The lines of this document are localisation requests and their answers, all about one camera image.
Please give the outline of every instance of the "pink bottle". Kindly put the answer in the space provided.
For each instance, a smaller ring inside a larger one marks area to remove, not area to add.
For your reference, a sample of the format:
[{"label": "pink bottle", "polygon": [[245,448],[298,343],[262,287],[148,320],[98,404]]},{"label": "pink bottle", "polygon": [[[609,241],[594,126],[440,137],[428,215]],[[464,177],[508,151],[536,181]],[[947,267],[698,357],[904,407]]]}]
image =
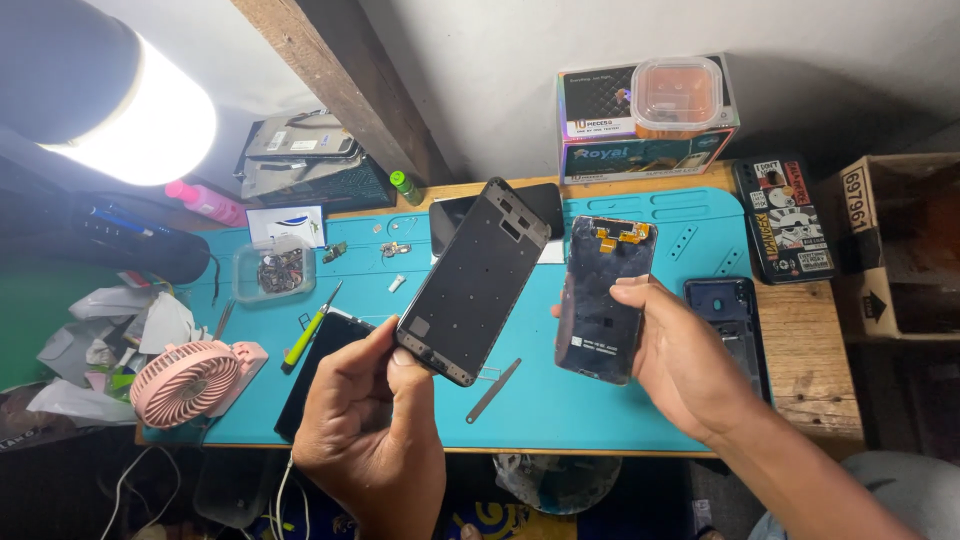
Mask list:
[{"label": "pink bottle", "polygon": [[174,180],[163,188],[167,197],[180,199],[188,210],[215,219],[228,227],[247,227],[247,212],[240,203],[231,201],[202,185],[184,184]]}]

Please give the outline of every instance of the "screwdriver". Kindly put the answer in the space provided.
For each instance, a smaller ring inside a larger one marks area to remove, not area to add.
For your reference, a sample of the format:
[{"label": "screwdriver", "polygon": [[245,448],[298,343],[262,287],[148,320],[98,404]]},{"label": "screwdriver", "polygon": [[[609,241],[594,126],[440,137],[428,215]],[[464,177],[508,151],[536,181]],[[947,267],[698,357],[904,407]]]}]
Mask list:
[{"label": "screwdriver", "polygon": [[337,283],[337,288],[333,289],[333,293],[330,294],[330,298],[327,298],[326,302],[320,306],[320,309],[317,310],[317,314],[313,316],[313,320],[310,321],[310,324],[307,325],[306,330],[304,330],[303,334],[300,335],[300,339],[297,340],[297,343],[295,343],[293,348],[290,349],[290,353],[288,353],[286,358],[283,359],[283,363],[280,364],[280,369],[283,370],[283,373],[290,375],[294,371],[294,368],[297,367],[297,362],[299,362],[300,357],[303,356],[303,351],[310,343],[310,338],[313,337],[313,334],[317,332],[317,327],[320,325],[320,321],[324,319],[324,315],[330,311],[330,303],[333,302],[333,297],[337,296],[337,291],[340,290],[340,285],[342,284],[344,284],[343,280],[340,280],[340,282]]}]

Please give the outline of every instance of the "green bottle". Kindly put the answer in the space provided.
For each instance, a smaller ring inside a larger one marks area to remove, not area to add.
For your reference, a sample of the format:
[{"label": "green bottle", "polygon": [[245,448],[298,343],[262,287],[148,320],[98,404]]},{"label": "green bottle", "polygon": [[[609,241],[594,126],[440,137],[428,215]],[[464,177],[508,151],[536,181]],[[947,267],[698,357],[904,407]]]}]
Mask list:
[{"label": "green bottle", "polygon": [[390,174],[390,183],[396,187],[396,190],[400,192],[400,195],[403,195],[403,198],[410,203],[411,207],[418,206],[423,202],[423,194],[420,193],[420,190],[417,187],[407,180],[407,176],[403,174],[403,171],[394,171]]}]

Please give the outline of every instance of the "wooden beam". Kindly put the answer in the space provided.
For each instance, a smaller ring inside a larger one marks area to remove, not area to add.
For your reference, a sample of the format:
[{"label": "wooden beam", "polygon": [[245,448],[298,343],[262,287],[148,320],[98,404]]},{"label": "wooden beam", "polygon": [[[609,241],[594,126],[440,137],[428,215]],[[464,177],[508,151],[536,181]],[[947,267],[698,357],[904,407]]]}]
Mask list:
[{"label": "wooden beam", "polygon": [[418,184],[454,182],[356,0],[231,2],[384,170]]}]

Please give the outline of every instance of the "black smartphone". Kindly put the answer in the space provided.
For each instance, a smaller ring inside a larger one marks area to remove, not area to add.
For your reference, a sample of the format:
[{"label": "black smartphone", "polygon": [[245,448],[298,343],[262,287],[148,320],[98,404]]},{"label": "black smartphone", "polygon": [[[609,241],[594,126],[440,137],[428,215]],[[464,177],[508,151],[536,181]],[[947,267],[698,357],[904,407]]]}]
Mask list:
[{"label": "black smartphone", "polygon": [[[527,185],[518,187],[515,192],[534,214],[550,226],[551,240],[564,237],[564,201],[560,198],[558,185]],[[444,252],[476,200],[476,196],[459,197],[430,205],[430,249],[435,257]]]},{"label": "black smartphone", "polygon": [[313,344],[306,357],[300,363],[300,373],[294,386],[283,405],[280,416],[276,419],[274,432],[288,442],[294,442],[294,435],[300,428],[303,420],[303,406],[306,404],[306,395],[310,392],[310,384],[317,375],[317,367],[324,356],[335,353],[350,343],[370,335],[376,327],[355,317],[330,311],[324,315],[324,320],[317,327]]},{"label": "black smartphone", "polygon": [[781,154],[737,160],[733,179],[764,282],[833,277],[820,217],[806,189],[809,175],[803,158]]},{"label": "black smartphone", "polygon": [[750,385],[771,404],[767,361],[760,336],[756,290],[749,278],[704,278],[684,283],[686,303],[713,326]]},{"label": "black smartphone", "polygon": [[570,231],[560,325],[558,366],[594,379],[630,381],[643,313],[610,295],[617,278],[650,273],[657,226],[578,215]]},{"label": "black smartphone", "polygon": [[502,178],[487,182],[396,325],[396,341],[461,386],[476,380],[550,239]]}]

